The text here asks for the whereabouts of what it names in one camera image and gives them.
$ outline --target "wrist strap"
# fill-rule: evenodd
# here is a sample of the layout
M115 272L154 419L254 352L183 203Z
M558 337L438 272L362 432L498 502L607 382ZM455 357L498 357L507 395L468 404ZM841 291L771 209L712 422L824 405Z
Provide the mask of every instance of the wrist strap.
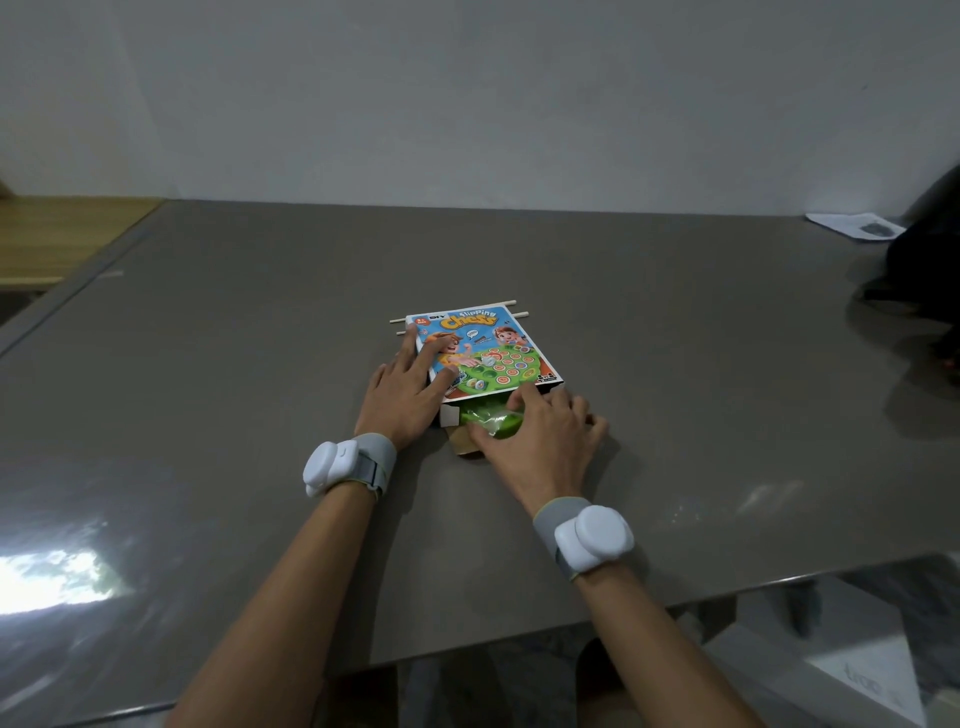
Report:
M558 497L544 505L534 516L534 530L537 531L537 535L540 536L540 540L543 541L543 545L549 551L550 558L554 560L560 567L560 571L568 579L576 576L577 572L566 562L564 555L557 547L557 538L554 536L554 531L561 523L575 519L582 510L590 505L590 501L584 497Z
M396 462L394 444L390 442L389 437L376 432L357 435L353 439L356 441L357 449L376 463L377 468L373 473L372 485L377 493L384 495Z

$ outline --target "green game board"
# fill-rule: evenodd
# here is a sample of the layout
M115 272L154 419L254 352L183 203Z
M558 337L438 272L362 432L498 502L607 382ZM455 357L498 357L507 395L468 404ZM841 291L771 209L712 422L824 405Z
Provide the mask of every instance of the green game board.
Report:
M524 381L536 383L540 373L540 355L531 347L507 344L484 352L474 352L473 356L483 363L475 367L461 367L460 371L465 376L457 384L457 389L469 395L514 389Z

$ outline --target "toy box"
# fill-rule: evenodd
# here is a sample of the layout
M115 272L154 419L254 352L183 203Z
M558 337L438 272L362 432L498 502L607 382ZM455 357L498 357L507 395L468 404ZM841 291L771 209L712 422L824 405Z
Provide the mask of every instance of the toy box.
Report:
M509 392L525 381L548 386L563 381L504 303L414 314L406 322L417 325L417 351L452 334L430 370L431 381L443 367L460 370L444 402Z

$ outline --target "cartoon character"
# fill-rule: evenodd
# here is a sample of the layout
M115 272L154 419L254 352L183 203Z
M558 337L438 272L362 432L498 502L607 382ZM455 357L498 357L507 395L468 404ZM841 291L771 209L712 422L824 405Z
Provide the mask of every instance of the cartoon character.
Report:
M423 344L429 344L434 339L439 339L442 336L447 337L449 343L440 349L440 353L437 354L437 361L445 367L451 364L453 366L475 367L480 363L479 359L475 359L470 355L473 347L469 343L464 344L466 353L458 353L460 350L460 342L463 341L463 338L457 336L455 333L431 333L423 340Z
M497 327L493 330L493 335L496 336L497 343L502 347L508 344L514 344L519 347L530 346L527 340L520 336L513 327Z

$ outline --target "table surface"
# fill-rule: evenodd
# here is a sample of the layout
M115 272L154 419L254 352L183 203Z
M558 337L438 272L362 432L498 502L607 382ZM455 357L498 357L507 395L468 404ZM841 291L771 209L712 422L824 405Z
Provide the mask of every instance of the table surface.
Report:
M960 406L926 353L945 327L853 301L880 247L771 217L200 202L127 238L122 275L84 272L0 357L0 563L34 585L0 590L0 722L176 700L411 312L531 312L611 421L588 489L665 602L960 546ZM47 603L102 600L25 611L69 569ZM330 670L586 618L489 464L432 430L374 515Z

